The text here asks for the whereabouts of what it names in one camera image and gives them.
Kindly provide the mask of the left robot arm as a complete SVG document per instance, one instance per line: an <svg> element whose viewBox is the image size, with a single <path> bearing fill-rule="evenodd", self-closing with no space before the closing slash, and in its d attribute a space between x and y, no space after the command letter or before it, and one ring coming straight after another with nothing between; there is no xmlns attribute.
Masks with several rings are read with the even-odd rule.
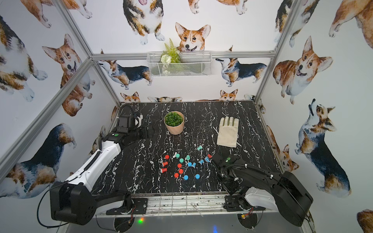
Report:
<svg viewBox="0 0 373 233"><path fill-rule="evenodd" d="M57 182L49 189L53 220L85 225L94 216L111 209L133 210L129 191L114 190L103 195L94 195L91 191L124 148L154 136L154 127L145 126L142 120L143 115L138 113L118 117L116 127L99 141L95 153L64 182Z"/></svg>

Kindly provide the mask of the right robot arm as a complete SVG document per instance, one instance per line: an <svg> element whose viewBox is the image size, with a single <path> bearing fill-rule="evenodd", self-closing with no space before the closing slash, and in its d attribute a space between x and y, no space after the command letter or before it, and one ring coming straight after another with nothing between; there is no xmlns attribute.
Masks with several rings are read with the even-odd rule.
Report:
<svg viewBox="0 0 373 233"><path fill-rule="evenodd" d="M232 196L237 195L242 208L278 211L292 225L303 225L313 198L291 172L264 170L233 155L216 154L210 160L223 189Z"/></svg>

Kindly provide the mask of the green succulent plant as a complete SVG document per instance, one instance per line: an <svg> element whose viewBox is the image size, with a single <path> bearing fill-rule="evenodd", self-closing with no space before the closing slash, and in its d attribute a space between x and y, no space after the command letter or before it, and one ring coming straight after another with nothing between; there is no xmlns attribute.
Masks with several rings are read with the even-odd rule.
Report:
<svg viewBox="0 0 373 233"><path fill-rule="evenodd" d="M176 127L184 122L184 118L177 112L170 112L165 116L165 123L168 126Z"/></svg>

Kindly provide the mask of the beige plant pot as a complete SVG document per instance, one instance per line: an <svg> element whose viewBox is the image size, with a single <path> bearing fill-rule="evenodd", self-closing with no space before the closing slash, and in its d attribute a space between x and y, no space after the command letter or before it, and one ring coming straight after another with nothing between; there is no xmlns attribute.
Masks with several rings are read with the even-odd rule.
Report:
<svg viewBox="0 0 373 233"><path fill-rule="evenodd" d="M170 134L179 135L184 129L185 117L181 112L172 111L166 114L164 123Z"/></svg>

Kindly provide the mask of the green fern with flower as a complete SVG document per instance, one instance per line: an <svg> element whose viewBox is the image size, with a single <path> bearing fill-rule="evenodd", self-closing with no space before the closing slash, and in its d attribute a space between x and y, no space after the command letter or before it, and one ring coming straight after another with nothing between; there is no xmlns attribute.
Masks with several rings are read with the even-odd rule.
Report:
<svg viewBox="0 0 373 233"><path fill-rule="evenodd" d="M169 44L165 43L165 51L163 51L160 63L162 64L162 73L164 75L171 75L181 72L181 58L179 50L175 47L173 41L170 39Z"/></svg>

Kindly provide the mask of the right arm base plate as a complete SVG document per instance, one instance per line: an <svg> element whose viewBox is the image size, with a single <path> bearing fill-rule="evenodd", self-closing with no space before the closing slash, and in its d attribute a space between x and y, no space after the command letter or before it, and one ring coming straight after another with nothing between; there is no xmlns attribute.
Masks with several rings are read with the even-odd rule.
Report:
<svg viewBox="0 0 373 233"><path fill-rule="evenodd" d="M264 211L264 207L260 206L251 206L243 196L225 196L224 197L224 205L223 208L227 212L238 212L238 211L249 211L253 209L254 211Z"/></svg>

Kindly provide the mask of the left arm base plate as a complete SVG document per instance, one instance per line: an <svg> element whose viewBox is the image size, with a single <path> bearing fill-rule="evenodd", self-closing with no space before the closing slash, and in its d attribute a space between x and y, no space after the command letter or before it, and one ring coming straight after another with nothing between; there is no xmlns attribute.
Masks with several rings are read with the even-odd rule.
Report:
<svg viewBox="0 0 373 233"><path fill-rule="evenodd" d="M147 206L147 198L135 198L131 199L131 201L125 201L119 208L106 211L106 215L143 215L147 211Z"/></svg>

